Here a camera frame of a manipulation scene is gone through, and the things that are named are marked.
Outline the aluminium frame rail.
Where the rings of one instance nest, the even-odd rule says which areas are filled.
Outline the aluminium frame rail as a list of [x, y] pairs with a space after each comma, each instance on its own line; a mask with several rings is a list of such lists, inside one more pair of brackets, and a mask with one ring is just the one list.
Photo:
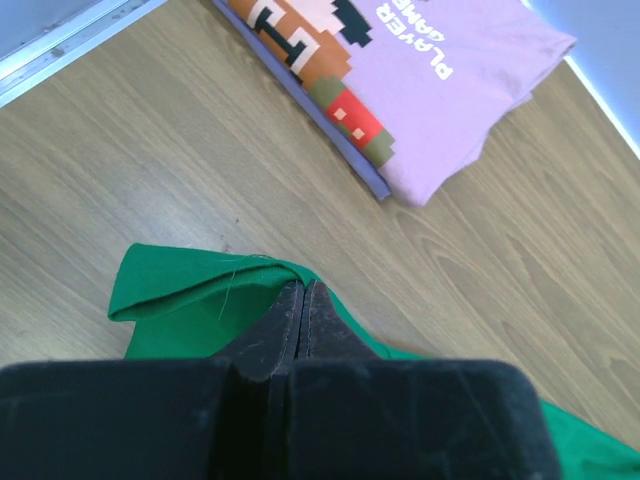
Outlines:
[[9, 104], [163, 3], [19, 0], [1, 3], [1, 104]]

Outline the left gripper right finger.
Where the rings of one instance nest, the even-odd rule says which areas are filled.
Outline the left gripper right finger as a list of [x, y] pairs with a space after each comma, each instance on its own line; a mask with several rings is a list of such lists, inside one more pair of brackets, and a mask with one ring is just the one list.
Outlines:
[[297, 347], [298, 360], [379, 360], [338, 314], [328, 287], [313, 281], [305, 290]]

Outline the folded pink printed t-shirt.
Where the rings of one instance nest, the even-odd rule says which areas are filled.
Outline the folded pink printed t-shirt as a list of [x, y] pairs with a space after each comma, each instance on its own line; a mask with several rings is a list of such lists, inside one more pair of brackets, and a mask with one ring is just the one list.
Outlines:
[[423, 206], [573, 48], [519, 1], [227, 1], [386, 181]]

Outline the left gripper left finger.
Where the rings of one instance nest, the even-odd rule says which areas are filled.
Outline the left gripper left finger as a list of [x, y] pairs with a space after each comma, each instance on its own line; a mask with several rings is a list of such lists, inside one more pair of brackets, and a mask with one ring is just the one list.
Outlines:
[[301, 282], [287, 283], [268, 311], [214, 357], [230, 360], [247, 380], [287, 373], [298, 349], [304, 296]]

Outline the green t-shirt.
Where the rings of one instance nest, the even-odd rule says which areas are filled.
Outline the green t-shirt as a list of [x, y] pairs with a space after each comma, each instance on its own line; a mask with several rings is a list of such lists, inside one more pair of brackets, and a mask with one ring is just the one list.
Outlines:
[[[318, 278], [268, 256], [134, 244], [116, 275], [108, 317], [135, 324], [128, 359], [205, 357], [252, 326], [287, 283]], [[638, 451], [549, 402], [541, 406], [563, 478], [638, 478]]]

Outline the folded lavender t-shirt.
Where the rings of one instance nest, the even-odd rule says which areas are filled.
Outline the folded lavender t-shirt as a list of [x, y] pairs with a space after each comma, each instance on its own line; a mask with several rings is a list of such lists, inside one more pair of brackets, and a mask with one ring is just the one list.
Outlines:
[[386, 181], [381, 177], [373, 165], [331, 124], [326, 116], [316, 106], [303, 88], [288, 73], [285, 66], [262, 44], [250, 28], [232, 11], [227, 1], [213, 0], [212, 3], [227, 18], [235, 30], [244, 38], [256, 56], [278, 80], [287, 93], [313, 120], [317, 127], [327, 136], [331, 144], [342, 155], [351, 169], [368, 186], [378, 200], [384, 200], [391, 195]]

